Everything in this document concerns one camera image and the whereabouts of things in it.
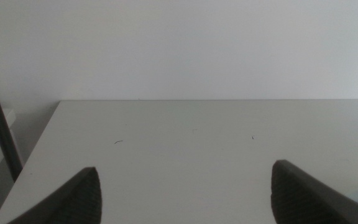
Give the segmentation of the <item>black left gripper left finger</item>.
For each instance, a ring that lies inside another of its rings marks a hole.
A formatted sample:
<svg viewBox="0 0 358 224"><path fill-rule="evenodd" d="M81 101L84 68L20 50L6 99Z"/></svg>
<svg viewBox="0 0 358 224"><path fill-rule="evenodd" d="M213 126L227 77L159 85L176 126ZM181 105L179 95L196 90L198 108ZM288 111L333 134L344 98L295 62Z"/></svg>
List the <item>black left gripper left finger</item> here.
<svg viewBox="0 0 358 224"><path fill-rule="evenodd" d="M11 224L100 224L102 193L95 167L85 167Z"/></svg>

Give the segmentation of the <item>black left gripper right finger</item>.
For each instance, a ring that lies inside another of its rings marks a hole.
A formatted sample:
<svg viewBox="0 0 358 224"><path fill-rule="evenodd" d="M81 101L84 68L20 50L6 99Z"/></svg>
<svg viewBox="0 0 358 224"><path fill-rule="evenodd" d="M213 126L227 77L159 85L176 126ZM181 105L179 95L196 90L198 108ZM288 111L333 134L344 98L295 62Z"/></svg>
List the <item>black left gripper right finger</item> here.
<svg viewBox="0 0 358 224"><path fill-rule="evenodd" d="M276 223L358 224L358 203L287 160L272 166L270 203Z"/></svg>

